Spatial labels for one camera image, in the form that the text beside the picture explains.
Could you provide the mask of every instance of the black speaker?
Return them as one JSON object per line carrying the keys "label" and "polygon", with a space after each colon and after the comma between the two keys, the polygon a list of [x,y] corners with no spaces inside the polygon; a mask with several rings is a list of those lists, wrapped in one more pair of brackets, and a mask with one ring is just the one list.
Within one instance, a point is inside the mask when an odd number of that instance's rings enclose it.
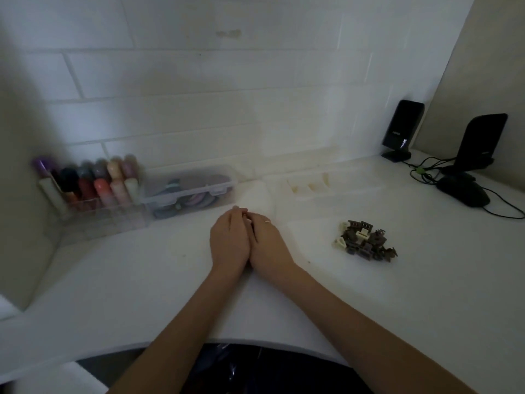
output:
{"label": "black speaker", "polygon": [[383,139],[383,145],[393,151],[381,156],[392,162],[402,162],[411,157],[408,151],[410,140],[423,118],[425,105],[419,102],[401,100]]}
{"label": "black speaker", "polygon": [[492,155],[507,119],[506,113],[486,114],[473,118],[467,125],[453,166],[441,169],[445,175],[485,169],[494,163]]}

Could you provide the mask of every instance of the desk surface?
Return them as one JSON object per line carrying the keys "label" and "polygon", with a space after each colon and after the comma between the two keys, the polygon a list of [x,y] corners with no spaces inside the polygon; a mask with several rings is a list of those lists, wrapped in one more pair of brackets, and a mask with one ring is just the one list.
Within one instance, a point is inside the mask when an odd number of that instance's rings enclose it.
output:
{"label": "desk surface", "polygon": [[[476,391],[525,391],[525,222],[470,209],[412,180],[405,165],[379,157],[345,165],[367,169],[382,187],[340,202],[337,212],[322,218],[281,226],[296,262]],[[525,208],[522,193],[478,179]],[[238,189],[239,205],[273,214],[265,183]],[[493,199],[494,211],[510,212],[498,202]],[[57,251],[30,308],[0,323],[0,382],[44,365],[150,343],[206,277],[208,230],[223,211],[171,218]],[[341,219],[385,229],[399,258],[370,263],[332,248]],[[251,271],[210,341],[344,362],[294,304]]]}

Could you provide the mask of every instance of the black computer mouse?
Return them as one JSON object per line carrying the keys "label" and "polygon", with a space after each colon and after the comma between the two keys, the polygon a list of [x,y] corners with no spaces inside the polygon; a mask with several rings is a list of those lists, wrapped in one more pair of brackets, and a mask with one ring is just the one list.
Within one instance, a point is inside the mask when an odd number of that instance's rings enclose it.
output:
{"label": "black computer mouse", "polygon": [[469,207],[484,207],[490,203],[483,188],[469,179],[447,175],[437,182],[436,187]]}

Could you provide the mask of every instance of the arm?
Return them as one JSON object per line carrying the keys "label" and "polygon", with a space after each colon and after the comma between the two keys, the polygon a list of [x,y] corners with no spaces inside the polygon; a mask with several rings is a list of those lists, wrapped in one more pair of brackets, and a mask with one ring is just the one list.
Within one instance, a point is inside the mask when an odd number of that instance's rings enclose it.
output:
{"label": "arm", "polygon": [[248,260],[249,242],[242,212],[234,208],[219,217],[210,234],[211,272],[108,394],[173,394],[180,391]]}
{"label": "arm", "polygon": [[340,300],[297,266],[268,218],[248,213],[253,268],[312,320],[377,394],[473,393],[411,345]]}

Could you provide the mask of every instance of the wall stain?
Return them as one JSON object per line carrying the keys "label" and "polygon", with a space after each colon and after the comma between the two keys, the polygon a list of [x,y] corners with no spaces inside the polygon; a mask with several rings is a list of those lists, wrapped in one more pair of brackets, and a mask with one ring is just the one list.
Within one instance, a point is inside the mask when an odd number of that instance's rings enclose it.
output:
{"label": "wall stain", "polygon": [[240,36],[243,35],[243,32],[240,31],[240,29],[235,29],[235,30],[229,30],[229,31],[216,31],[215,34],[217,35],[217,37],[220,37],[220,38],[228,38],[228,39],[239,39]]}

